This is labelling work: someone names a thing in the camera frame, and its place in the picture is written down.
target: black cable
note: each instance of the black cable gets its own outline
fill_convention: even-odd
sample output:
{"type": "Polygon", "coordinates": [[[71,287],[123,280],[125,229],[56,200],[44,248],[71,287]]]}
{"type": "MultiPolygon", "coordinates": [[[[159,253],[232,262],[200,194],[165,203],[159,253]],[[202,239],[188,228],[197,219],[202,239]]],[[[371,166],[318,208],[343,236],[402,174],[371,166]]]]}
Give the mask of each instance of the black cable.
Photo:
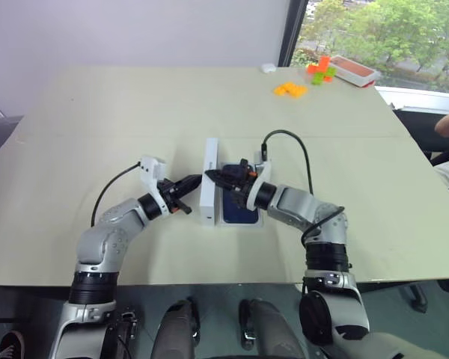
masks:
{"type": "Polygon", "coordinates": [[[322,226],[324,223],[326,223],[327,221],[330,221],[331,219],[333,219],[334,217],[336,217],[337,215],[339,215],[340,213],[342,213],[344,211],[344,207],[339,206],[332,214],[328,215],[327,217],[323,218],[321,221],[311,225],[307,230],[305,230],[301,236],[301,243],[304,246],[305,245],[305,240],[306,240],[306,236],[311,233],[313,230],[315,230],[316,228],[322,226]]]}
{"type": "Polygon", "coordinates": [[[268,135],[266,135],[266,137],[263,140],[263,143],[261,144],[261,157],[263,158],[263,161],[267,161],[267,159],[268,159],[268,148],[267,148],[266,142],[268,141],[268,139],[271,136],[276,135],[278,133],[282,133],[282,134],[291,136],[292,138],[297,140],[299,143],[299,146],[301,146],[302,152],[305,154],[306,172],[308,173],[309,193],[314,194],[313,181],[311,179],[311,167],[309,165],[308,151],[306,150],[305,144],[302,143],[301,138],[299,138],[298,135],[296,135],[290,131],[287,131],[286,129],[276,129],[275,131],[271,131],[268,135]]]}
{"type": "Polygon", "coordinates": [[[118,338],[118,341],[123,346],[123,348],[125,349],[126,355],[128,355],[128,359],[133,359],[132,353],[129,352],[128,345],[123,341],[123,339],[121,339],[120,336],[118,336],[117,338],[118,338]]]}
{"type": "Polygon", "coordinates": [[[102,200],[103,195],[105,194],[106,190],[108,189],[108,187],[110,185],[112,185],[112,183],[114,181],[116,181],[118,178],[120,178],[121,176],[123,176],[124,174],[127,174],[128,172],[130,172],[131,170],[134,170],[135,168],[140,167],[140,162],[138,162],[136,165],[133,165],[130,168],[127,168],[125,171],[120,172],[119,174],[117,174],[115,177],[112,178],[112,180],[110,182],[108,182],[105,186],[105,188],[103,188],[103,190],[100,192],[100,196],[98,196],[97,198],[97,202],[95,202],[95,207],[93,208],[93,212],[91,213],[91,226],[95,225],[95,217],[97,216],[97,210],[98,210],[98,205],[100,204],[100,201],[102,200]]]}

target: shoe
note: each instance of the shoe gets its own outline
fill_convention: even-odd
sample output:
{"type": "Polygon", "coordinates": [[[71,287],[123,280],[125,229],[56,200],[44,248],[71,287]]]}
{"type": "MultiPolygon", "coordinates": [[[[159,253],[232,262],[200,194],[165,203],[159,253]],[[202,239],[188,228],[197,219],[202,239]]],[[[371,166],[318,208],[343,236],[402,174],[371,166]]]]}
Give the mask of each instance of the shoe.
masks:
{"type": "Polygon", "coordinates": [[[0,359],[23,359],[25,342],[18,331],[10,331],[1,339],[0,359]]]}

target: table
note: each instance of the table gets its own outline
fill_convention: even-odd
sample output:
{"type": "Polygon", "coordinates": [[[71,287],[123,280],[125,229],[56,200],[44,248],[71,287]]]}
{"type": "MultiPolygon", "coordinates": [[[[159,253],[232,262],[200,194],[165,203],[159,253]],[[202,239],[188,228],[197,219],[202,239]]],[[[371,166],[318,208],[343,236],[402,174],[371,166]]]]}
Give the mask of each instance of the table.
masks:
{"type": "MultiPolygon", "coordinates": [[[[102,187],[142,154],[168,178],[200,173],[206,137],[219,160],[253,159],[276,128],[300,134],[315,195],[346,207],[358,281],[449,277],[449,192],[373,89],[335,81],[301,99],[274,86],[306,83],[296,69],[79,67],[63,74],[0,149],[0,284],[67,286],[75,247],[102,187]]],[[[302,152],[269,140],[272,181],[306,188],[302,152]]],[[[143,194],[138,172],[107,191],[99,212],[143,194]]],[[[297,230],[206,228],[195,211],[158,218],[133,242],[119,283],[297,283],[297,230]]]]}

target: gray wall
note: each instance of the gray wall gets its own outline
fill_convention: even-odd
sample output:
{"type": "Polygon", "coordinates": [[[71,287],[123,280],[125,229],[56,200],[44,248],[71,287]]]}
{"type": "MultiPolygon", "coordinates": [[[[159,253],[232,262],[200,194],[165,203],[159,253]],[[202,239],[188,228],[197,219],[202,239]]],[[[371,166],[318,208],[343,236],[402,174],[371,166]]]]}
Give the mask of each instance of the gray wall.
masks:
{"type": "Polygon", "coordinates": [[[289,0],[0,1],[0,108],[25,114],[74,64],[277,62],[289,0]]]}

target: window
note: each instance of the window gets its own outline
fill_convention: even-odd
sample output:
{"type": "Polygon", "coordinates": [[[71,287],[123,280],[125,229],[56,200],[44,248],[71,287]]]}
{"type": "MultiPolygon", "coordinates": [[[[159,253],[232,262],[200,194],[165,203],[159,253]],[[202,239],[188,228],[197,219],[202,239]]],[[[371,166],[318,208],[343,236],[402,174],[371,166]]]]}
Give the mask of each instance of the window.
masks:
{"type": "Polygon", "coordinates": [[[380,86],[449,93],[449,0],[309,0],[290,66],[337,54],[380,86]]]}

